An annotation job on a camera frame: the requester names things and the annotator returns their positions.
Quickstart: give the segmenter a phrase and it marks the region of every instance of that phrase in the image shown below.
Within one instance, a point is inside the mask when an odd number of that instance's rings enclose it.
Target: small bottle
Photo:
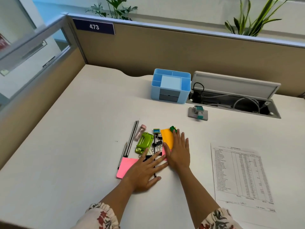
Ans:
[[[139,130],[135,134],[134,140],[138,141],[140,139],[142,133],[144,133],[145,130],[146,130],[146,126],[145,125],[141,125],[141,127],[139,128]]]

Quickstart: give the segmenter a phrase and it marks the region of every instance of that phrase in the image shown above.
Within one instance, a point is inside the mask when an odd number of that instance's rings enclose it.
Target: desk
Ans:
[[[148,130],[174,125],[189,137],[191,170],[214,196],[210,142],[257,150],[283,228],[305,223],[305,100],[274,95],[282,119],[150,99],[152,76],[85,65],[0,171],[0,220],[32,228],[70,228],[115,178],[135,120]],[[137,158],[131,148],[130,158]],[[192,228],[179,178],[169,168],[150,191],[134,194],[121,227]]]

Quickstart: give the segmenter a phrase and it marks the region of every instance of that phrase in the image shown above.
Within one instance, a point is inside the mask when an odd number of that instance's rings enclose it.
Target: yellow sticky note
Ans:
[[[162,129],[161,130],[161,135],[163,138],[163,142],[165,142],[170,149],[173,148],[173,133],[170,131],[169,128],[167,129]]]

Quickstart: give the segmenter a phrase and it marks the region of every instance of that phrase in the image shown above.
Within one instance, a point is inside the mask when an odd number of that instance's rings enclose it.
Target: pink sticky note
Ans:
[[[123,158],[120,164],[120,168],[117,171],[116,177],[122,179],[124,175],[127,173],[128,169],[137,161],[138,159],[135,158]]]
[[[164,147],[162,148],[162,156],[165,154],[165,149],[164,149]]]

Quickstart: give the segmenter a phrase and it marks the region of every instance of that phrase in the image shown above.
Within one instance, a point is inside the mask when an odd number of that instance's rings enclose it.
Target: sleeve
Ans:
[[[208,215],[202,221],[199,229],[242,229],[242,227],[233,220],[230,212],[227,209],[219,208]]]
[[[91,204],[86,213],[71,229],[120,229],[119,222],[110,208],[104,203]]]

